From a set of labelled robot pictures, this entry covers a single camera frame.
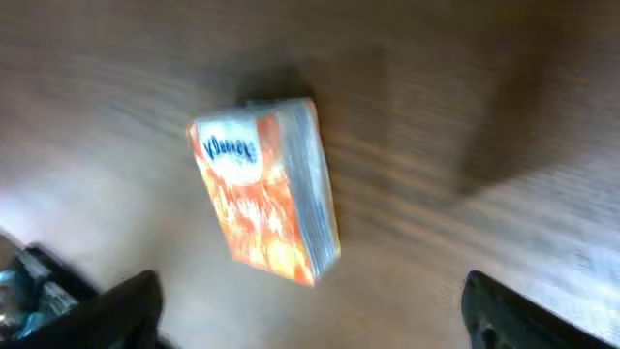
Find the black object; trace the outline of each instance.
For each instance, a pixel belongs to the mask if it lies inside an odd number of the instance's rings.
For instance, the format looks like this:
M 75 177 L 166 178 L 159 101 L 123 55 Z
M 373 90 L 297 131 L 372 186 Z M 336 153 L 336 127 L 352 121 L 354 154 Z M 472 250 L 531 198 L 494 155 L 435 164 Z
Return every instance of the black object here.
M 24 339 L 1 343 L 0 349 L 168 347 L 157 337 L 163 295 L 154 271 L 144 271 L 99 296 L 92 286 L 41 247 L 30 247 L 25 255 L 26 258 L 17 257 L 14 261 L 14 269 L 25 285 L 37 292 L 40 285 L 54 282 L 78 300 L 78 305 Z
M 467 276 L 461 308 L 473 349 L 613 348 L 480 271 Z

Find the wooden table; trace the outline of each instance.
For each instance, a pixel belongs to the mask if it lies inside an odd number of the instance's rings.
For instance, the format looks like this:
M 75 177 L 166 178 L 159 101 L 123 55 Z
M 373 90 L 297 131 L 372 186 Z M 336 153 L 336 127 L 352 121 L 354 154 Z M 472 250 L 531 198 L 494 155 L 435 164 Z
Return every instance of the wooden table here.
M 620 343 L 620 3 L 5 0 L 0 227 L 182 348 L 468 348 L 483 270 Z M 231 260 L 184 127 L 312 93 L 342 238 L 316 288 Z

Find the white label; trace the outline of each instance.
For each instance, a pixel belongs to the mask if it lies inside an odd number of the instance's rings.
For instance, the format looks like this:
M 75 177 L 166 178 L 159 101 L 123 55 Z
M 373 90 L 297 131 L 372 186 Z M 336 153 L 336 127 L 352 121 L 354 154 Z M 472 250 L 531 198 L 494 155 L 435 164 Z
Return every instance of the white label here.
M 263 155 L 256 121 L 205 122 L 199 126 L 204 157 L 229 185 L 249 185 L 263 175 Z

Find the brown tabletop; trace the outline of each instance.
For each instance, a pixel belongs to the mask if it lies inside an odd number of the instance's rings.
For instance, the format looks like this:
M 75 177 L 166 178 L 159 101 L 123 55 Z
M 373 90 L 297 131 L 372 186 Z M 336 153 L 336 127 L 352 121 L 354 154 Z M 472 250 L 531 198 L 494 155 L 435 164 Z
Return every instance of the brown tabletop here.
M 102 288 L 157 270 L 182 348 L 468 348 L 482 270 L 620 343 L 620 3 L 5 0 L 0 227 Z M 315 97 L 342 258 L 232 261 L 193 116 Z

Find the orange pattern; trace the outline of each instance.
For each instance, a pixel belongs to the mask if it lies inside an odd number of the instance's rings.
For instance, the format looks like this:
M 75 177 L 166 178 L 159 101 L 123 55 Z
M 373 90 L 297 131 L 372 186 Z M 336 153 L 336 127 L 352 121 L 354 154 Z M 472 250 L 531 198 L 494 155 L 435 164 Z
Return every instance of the orange pattern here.
M 275 115 L 257 119 L 263 175 L 250 185 L 228 185 L 209 166 L 196 124 L 188 129 L 202 179 L 237 261 L 312 285 L 314 276 L 305 252 L 295 199 L 281 162 L 280 132 Z

